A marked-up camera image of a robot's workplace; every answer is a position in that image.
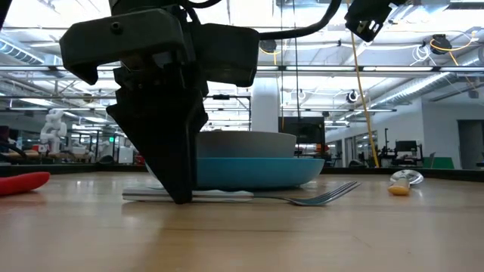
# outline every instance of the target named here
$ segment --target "red object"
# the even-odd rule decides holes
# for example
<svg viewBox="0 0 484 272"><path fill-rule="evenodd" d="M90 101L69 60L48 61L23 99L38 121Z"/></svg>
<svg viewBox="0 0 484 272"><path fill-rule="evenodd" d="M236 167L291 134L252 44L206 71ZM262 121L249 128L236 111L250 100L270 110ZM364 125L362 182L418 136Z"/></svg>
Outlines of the red object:
<svg viewBox="0 0 484 272"><path fill-rule="evenodd" d="M26 193L46 184L51 177L49 172L35 172L14 177L0 178L0 196Z"/></svg>

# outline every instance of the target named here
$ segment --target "ceiling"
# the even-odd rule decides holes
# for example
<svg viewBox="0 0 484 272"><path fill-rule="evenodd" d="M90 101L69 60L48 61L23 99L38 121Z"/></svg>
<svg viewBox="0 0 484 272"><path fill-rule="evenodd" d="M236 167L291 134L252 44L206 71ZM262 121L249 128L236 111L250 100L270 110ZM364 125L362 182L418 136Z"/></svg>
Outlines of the ceiling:
<svg viewBox="0 0 484 272"><path fill-rule="evenodd" d="M307 26L320 20L327 7L327 5L298 4L293 8L291 3L292 1L285 1L283 8L280 8L275 5L273 0L222 0L214 7L197 10L197 13L202 23L248 26L260 32L266 32L276 31L281 27ZM351 32L344 27L343 17L346 11L346 6L342 5L330 24L315 34L299 39L277 41L276 55L260 52L259 65L354 65ZM55 64L56 61L60 61L60 58L55 58L55 56L61 55L58 41L69 26L73 23L108 16L110 16L108 0L13 0L4 29L0 33L0 41L8 42L39 59L49 61L49 64ZM432 35L446 34L454 48L464 47L472 39L467 47L455 52L456 58L459 58L462 54L478 48L484 42L484 30L481 28L483 16L484 10L444 10L440 6L437 8L427 6L394 9L394 13L390 15L394 19L394 24L387 23L373 43L362 43L360 39L356 39L358 64L361 66L447 66L451 61L449 54L428 54L428 42ZM6 54L0 54L0 65L26 64ZM95 85L88 85L79 80L59 80L52 76L37 80L33 79L32 73L22 71L9 73L9 75L38 86L43 91L22 88L23 91L41 96L58 94L59 90L62 90L59 95L66 97L86 94L112 96L118 88L113 80L100 80ZM358 89L356 77L339 76L338 74L320 76L317 73L300 73L298 77L295 77L294 74L289 73L274 73L271 76L278 77L283 91L281 102L288 106L297 105L296 96L299 90L299 98L301 98L299 102L304 107L348 107L346 94L348 91ZM361 78L361 86L365 97L373 100L413 78L414 76L364 76ZM465 87L465 83L459 82L453 87L443 88L431 95L436 97L455 91L455 88L463 87ZM215 82L209 82L209 89L210 94L250 96L252 92L252 88L237 88L234 85ZM15 91L17 89L12 87L11 92ZM481 100L471 100L466 94L459 94L436 103L480 103L477 101ZM115 103L114 99L92 102L79 99L68 101L69 107L102 108ZM65 106L65 100L58 102ZM205 101L205 104L209 108L240 108L240 111L209 113L211 119L248 120L248 112L243 110L244 105L238 100L209 99Z"/></svg>

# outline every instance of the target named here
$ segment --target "white robot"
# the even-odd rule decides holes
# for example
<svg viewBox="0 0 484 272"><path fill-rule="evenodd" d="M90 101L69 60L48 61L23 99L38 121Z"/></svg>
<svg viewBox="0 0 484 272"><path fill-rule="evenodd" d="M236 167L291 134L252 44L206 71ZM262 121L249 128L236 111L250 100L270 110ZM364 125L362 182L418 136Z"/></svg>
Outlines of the white robot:
<svg viewBox="0 0 484 272"><path fill-rule="evenodd" d="M61 121L64 112L62 110L49 110L48 115L45 116L44 128L40 131L39 152L43 153L50 150L51 154L59 153L61 148L61 137L67 135L67 125Z"/></svg>

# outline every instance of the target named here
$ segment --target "workbench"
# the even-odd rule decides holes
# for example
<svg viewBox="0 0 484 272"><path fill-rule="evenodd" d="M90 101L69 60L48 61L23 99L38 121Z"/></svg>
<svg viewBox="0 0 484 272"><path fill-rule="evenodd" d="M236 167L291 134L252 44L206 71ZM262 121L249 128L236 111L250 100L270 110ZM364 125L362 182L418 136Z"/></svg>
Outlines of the workbench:
<svg viewBox="0 0 484 272"><path fill-rule="evenodd" d="M427 179L390 196L387 175L322 175L314 196L362 185L325 207L126 202L147 173L54 175L0 198L1 271L482 271L484 183Z"/></svg>

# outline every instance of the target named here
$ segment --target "desk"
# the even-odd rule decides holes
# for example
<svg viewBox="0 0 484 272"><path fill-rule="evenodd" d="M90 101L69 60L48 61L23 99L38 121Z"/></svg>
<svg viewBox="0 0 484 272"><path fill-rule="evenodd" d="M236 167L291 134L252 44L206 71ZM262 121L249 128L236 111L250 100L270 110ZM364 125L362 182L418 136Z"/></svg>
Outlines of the desk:
<svg viewBox="0 0 484 272"><path fill-rule="evenodd" d="M270 199L177 206L125 202L145 173L56 175L0 198L2 271L481 271L484 184L429 179L389 196L388 176L321 176L312 196L362 185L327 207Z"/></svg>

